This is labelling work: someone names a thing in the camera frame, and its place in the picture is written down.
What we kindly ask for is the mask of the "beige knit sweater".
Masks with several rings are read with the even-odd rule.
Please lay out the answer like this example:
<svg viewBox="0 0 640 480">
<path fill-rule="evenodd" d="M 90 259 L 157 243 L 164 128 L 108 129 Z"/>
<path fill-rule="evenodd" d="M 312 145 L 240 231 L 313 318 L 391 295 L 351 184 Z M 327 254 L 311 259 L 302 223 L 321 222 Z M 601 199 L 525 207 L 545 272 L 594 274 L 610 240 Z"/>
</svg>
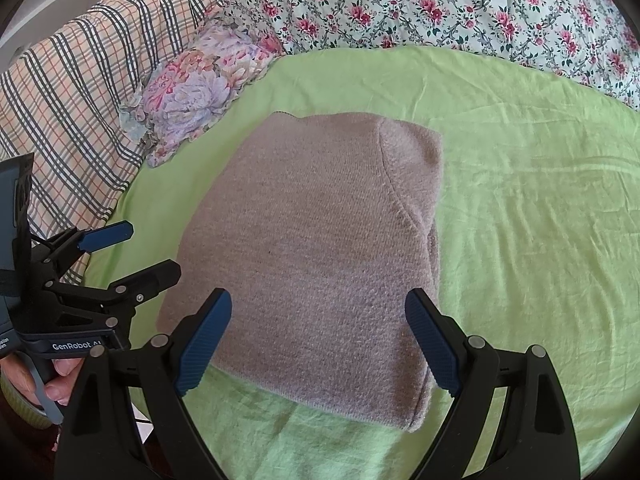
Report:
<svg viewBox="0 0 640 480">
<path fill-rule="evenodd" d="M 231 297 L 216 367 L 292 401 L 417 430 L 433 377 L 405 317 L 436 297 L 444 158 L 430 129 L 366 113 L 274 113 L 216 177 L 180 240 L 157 328 Z"/>
</svg>

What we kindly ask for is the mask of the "purple pink floral pillow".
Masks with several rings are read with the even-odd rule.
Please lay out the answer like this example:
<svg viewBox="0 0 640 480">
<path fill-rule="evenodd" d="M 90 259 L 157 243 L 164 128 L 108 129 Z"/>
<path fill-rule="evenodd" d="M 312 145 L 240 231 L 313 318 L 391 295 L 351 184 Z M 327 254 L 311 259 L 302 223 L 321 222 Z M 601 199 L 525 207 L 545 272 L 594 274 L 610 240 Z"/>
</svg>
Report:
<svg viewBox="0 0 640 480">
<path fill-rule="evenodd" d="M 163 165 L 184 142 L 219 122 L 245 87 L 280 56 L 277 40 L 210 21 L 186 50 L 140 82 L 120 106 L 120 128 L 142 149 L 149 166 Z"/>
</svg>

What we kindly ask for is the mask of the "dark red sleeve green cuff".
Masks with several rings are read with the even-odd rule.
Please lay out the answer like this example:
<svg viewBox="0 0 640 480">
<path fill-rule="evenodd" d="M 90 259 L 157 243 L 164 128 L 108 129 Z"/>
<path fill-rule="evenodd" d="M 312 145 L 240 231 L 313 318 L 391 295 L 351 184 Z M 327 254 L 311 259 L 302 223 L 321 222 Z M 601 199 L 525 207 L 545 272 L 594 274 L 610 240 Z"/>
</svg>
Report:
<svg viewBox="0 0 640 480">
<path fill-rule="evenodd" d="M 40 413 L 35 383 L 13 358 L 1 361 L 1 443 L 15 478 L 52 479 L 60 427 Z"/>
</svg>

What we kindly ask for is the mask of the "white pink floral quilt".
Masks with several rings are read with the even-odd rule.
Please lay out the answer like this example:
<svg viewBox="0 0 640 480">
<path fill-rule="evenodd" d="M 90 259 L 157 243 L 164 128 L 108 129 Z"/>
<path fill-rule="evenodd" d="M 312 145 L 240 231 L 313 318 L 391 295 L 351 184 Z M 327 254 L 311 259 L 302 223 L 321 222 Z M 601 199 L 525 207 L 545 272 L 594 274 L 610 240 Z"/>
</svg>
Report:
<svg viewBox="0 0 640 480">
<path fill-rule="evenodd" d="M 224 19 L 283 54 L 449 48 L 639 104 L 639 43 L 613 0 L 224 0 Z"/>
</svg>

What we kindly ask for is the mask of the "light green bed sheet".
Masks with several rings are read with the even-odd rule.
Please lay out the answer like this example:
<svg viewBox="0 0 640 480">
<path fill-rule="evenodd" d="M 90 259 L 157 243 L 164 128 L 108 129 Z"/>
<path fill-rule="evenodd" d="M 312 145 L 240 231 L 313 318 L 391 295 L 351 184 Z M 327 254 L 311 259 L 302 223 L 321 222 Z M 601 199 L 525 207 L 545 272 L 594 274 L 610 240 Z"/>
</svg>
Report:
<svg viewBox="0 0 640 480">
<path fill-rule="evenodd" d="M 270 114 L 369 112 L 440 133 L 439 307 L 501 349 L 540 344 L 590 474 L 639 404 L 639 115 L 566 78 L 457 50 L 286 56 L 116 209 L 134 237 L 90 260 L 105 286 L 173 257 L 192 211 Z"/>
</svg>

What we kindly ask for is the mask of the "plaid checked blanket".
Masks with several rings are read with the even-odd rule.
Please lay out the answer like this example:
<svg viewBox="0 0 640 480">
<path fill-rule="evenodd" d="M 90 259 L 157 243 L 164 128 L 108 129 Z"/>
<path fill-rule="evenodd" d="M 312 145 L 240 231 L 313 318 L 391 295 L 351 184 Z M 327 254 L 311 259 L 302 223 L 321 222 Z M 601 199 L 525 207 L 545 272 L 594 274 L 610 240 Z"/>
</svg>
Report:
<svg viewBox="0 0 640 480">
<path fill-rule="evenodd" d="M 221 0 L 101 0 L 1 76 L 1 157 L 34 156 L 28 218 L 45 240 L 111 218 L 143 164 L 119 111 Z"/>
</svg>

